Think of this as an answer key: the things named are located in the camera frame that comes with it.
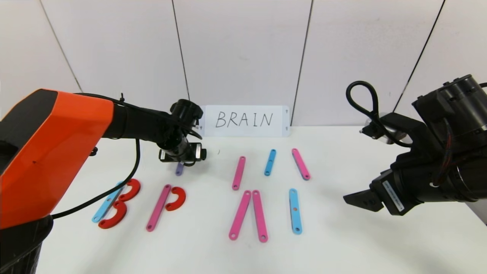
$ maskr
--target blue plastic strip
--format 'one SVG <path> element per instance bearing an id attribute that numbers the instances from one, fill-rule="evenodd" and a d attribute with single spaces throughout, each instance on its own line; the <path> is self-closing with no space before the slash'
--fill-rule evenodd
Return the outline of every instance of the blue plastic strip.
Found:
<path id="1" fill-rule="evenodd" d="M 267 165 L 265 166 L 264 175 L 270 176 L 272 171 L 272 165 L 274 165 L 274 159 L 276 158 L 276 150 L 271 149 L 271 153 L 269 154 L 269 159 L 267 160 Z"/>
<path id="2" fill-rule="evenodd" d="M 110 207 L 112 207 L 113 202 L 115 202 L 115 200 L 117 200 L 118 195 L 120 194 L 120 192 L 122 192 L 122 190 L 123 190 L 123 187 L 107 196 L 107 198 L 105 199 L 103 204 L 101 204 L 101 207 L 98 209 L 98 211 L 93 216 L 93 218 L 92 218 L 93 223 L 98 223 L 99 221 L 101 221 L 101 219 L 103 219 L 103 217 L 105 217 L 105 215 L 107 214 Z"/>
<path id="3" fill-rule="evenodd" d="M 303 228 L 301 226 L 300 203 L 298 201 L 298 191 L 294 188 L 289 190 L 289 208 L 291 210 L 293 233 L 300 235 L 303 232 Z"/>

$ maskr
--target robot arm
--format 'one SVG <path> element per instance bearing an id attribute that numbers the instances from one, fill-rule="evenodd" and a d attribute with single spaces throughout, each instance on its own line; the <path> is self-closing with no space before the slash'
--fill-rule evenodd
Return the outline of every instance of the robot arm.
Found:
<path id="1" fill-rule="evenodd" d="M 363 85 L 376 101 L 373 87 Z M 424 202 L 487 199 L 487 95 L 482 90 L 487 84 L 467 75 L 419 97 L 412 105 L 424 123 L 396 113 L 379 118 L 377 103 L 368 112 L 353 102 L 353 86 L 347 98 L 372 120 L 361 132 L 374 139 L 387 136 L 388 143 L 411 151 L 398 155 L 368 190 L 344 196 L 346 203 L 370 211 L 385 205 L 390 214 L 404 215 Z M 412 144 L 397 140 L 405 134 Z"/>
<path id="2" fill-rule="evenodd" d="M 18 103 L 0 121 L 0 273 L 16 262 L 22 273 L 33 267 L 20 262 L 37 261 L 30 257 L 52 228 L 52 210 L 100 138 L 134 138 L 137 147 L 139 139 L 155 142 L 164 162 L 204 160 L 206 150 L 186 138 L 201 139 L 192 129 L 201 108 L 181 99 L 170 110 L 52 90 L 37 90 Z"/>

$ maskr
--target white table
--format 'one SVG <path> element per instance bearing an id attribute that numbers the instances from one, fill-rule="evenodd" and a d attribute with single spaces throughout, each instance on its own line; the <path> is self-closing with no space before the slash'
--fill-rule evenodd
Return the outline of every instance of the white table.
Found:
<path id="1" fill-rule="evenodd" d="M 142 183 L 117 226 L 91 222 L 98 202 L 57 219 L 44 241 L 38 274 L 485 274 L 487 228 L 463 203 L 426 203 L 405 216 L 373 213 L 342 196 L 368 188 L 406 149 L 358 133 L 359 127 L 299 127 L 289 138 L 205 138 L 206 161 L 185 168 L 157 158 L 142 142 L 134 178 Z M 103 139 L 54 213 L 76 206 L 123 180 L 135 157 L 133 140 Z M 296 147 L 312 176 L 304 181 L 291 156 Z M 263 171 L 270 149 L 277 156 Z M 246 166 L 239 191 L 231 189 L 239 156 Z M 186 190 L 185 204 L 164 211 L 155 231 L 145 226 L 165 184 Z M 303 233 L 291 231 L 288 191 L 299 193 Z M 236 241 L 228 238 L 243 191 L 262 195 L 269 241 L 257 238 L 250 205 Z M 169 196 L 168 202 L 176 199 Z"/>

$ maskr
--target white wall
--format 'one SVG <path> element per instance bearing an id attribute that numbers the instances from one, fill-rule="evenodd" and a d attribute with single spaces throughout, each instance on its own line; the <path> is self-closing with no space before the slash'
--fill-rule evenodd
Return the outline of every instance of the white wall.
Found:
<path id="1" fill-rule="evenodd" d="M 188 98 L 171 1 L 42 3 L 83 92 L 164 111 Z"/>
<path id="2" fill-rule="evenodd" d="M 311 0 L 174 0 L 198 104 L 294 105 Z"/>
<path id="3" fill-rule="evenodd" d="M 421 120 L 411 103 L 446 81 L 472 74 L 487 82 L 487 1 L 446 1 L 396 112 Z M 487 223 L 487 200 L 468 204 Z"/>
<path id="4" fill-rule="evenodd" d="M 313 5 L 293 125 L 363 125 L 345 98 L 364 80 L 391 112 L 426 42 L 442 0 L 316 0 Z M 355 101 L 371 108 L 356 87 Z"/>
<path id="5" fill-rule="evenodd" d="M 33 91 L 79 92 L 39 1 L 0 1 L 0 118 Z"/>

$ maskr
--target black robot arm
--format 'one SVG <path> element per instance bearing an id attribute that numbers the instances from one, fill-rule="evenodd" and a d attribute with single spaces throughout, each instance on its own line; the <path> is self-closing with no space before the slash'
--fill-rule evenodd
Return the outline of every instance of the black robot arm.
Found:
<path id="1" fill-rule="evenodd" d="M 103 137 L 154 142 L 161 148 L 159 159 L 162 162 L 181 162 L 186 166 L 192 166 L 195 162 L 206 159 L 206 149 L 202 148 L 201 143 L 190 143 L 187 140 L 187 135 L 201 139 L 193 130 L 203 116 L 203 111 L 197 104 L 180 99 L 171 106 L 171 114 L 168 114 L 128 104 L 123 96 L 120 100 L 115 100 L 97 94 L 80 95 L 114 102 L 113 119 Z"/>
<path id="2" fill-rule="evenodd" d="M 366 84 L 376 98 L 375 90 Z M 356 108 L 350 96 L 355 85 L 347 89 L 347 98 Z M 362 133 L 374 139 L 386 136 L 392 139 L 389 143 L 398 144 L 403 143 L 397 137 L 409 135 L 412 144 L 368 190 L 344 196 L 345 202 L 375 212 L 384 204 L 392 215 L 404 215 L 424 202 L 486 199 L 487 95 L 483 86 L 467 75 L 419 97 L 412 105 L 425 123 L 396 113 L 379 118 L 377 104 L 372 112 L 357 108 L 372 120 Z"/>

